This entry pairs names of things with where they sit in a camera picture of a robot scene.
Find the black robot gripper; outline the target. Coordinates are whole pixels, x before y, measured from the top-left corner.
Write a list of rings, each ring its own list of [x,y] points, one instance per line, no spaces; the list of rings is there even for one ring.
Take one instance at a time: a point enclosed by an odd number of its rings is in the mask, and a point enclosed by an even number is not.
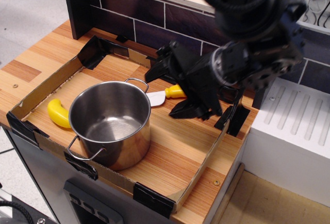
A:
[[[242,96],[248,73],[248,51],[243,43],[229,43],[198,56],[176,41],[157,51],[157,60],[145,73],[145,81],[173,80],[186,95],[169,113],[174,119],[221,116],[220,102],[234,103]]]

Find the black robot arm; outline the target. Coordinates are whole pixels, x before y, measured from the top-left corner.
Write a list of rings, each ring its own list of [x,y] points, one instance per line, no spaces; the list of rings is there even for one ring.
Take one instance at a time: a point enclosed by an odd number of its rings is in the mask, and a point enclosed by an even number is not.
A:
[[[152,82],[174,78],[186,95],[170,112],[175,119],[222,115],[220,101],[232,89],[260,90],[303,59],[304,40],[297,21],[306,11],[300,0],[205,0],[229,43],[194,55],[176,41],[157,51],[145,74]]]

